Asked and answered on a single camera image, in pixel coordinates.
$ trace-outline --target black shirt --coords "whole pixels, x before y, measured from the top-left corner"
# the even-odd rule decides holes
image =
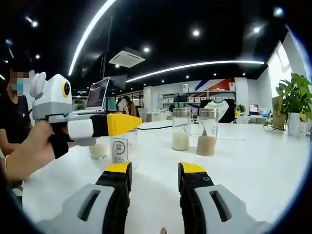
[[[0,96],[0,129],[5,129],[9,143],[21,144],[30,132],[30,117],[26,96],[15,104],[7,92]]]

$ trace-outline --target person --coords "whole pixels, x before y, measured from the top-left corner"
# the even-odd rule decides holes
[[[9,187],[14,188],[26,180],[32,173],[45,167],[55,159],[49,137],[52,127],[46,120],[39,121],[28,137],[6,158],[0,159],[0,171],[4,172]],[[68,142],[71,148],[76,144]]]
[[[119,101],[119,110],[124,110],[127,115],[140,117],[135,104],[128,96],[124,96]]]
[[[32,129],[23,82],[28,82],[31,59],[28,52],[16,54],[10,62],[10,78],[0,95],[0,148],[6,156],[12,153]]]

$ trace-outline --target white table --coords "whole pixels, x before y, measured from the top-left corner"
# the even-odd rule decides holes
[[[171,125],[172,121],[143,123],[142,128]],[[186,152],[171,149],[171,128],[139,131],[139,164],[133,171],[126,233],[183,233],[179,206],[178,163],[203,166],[215,184],[222,184],[247,204],[257,220],[274,222],[296,192],[308,164],[309,139],[296,139],[261,125],[220,124],[216,151],[195,153],[196,136]],[[99,141],[109,143],[108,137]],[[88,148],[74,147],[67,155],[35,172],[23,187],[23,208],[33,221],[51,219],[62,204],[87,183],[95,183],[107,157],[93,160]]]

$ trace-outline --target air conditioner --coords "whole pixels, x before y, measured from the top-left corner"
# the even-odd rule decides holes
[[[144,58],[122,50],[118,54],[116,54],[111,60],[109,60],[109,63],[130,68],[144,61]]]

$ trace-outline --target label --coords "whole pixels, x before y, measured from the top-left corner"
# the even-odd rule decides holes
[[[128,161],[128,139],[112,137],[112,163]]]

